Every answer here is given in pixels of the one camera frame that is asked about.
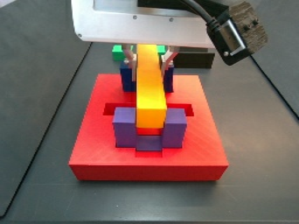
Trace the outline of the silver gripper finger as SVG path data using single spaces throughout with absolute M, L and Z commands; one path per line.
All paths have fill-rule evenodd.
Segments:
M 173 45 L 168 46 L 165 54 L 161 56 L 161 75 L 164 75 L 164 72 L 168 70 L 171 62 L 173 61 L 173 58 L 176 57 L 179 50 L 180 50 L 179 46 Z
M 125 59 L 128 60 L 128 67 L 132 70 L 132 81 L 136 80 L 136 54 L 131 49 L 129 44 L 121 45 L 123 54 L 125 55 Z

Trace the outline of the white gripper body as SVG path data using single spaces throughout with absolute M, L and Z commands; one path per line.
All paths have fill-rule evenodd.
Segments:
M 144 8 L 137 0 L 71 0 L 83 41 L 212 48 L 204 20 L 184 10 Z

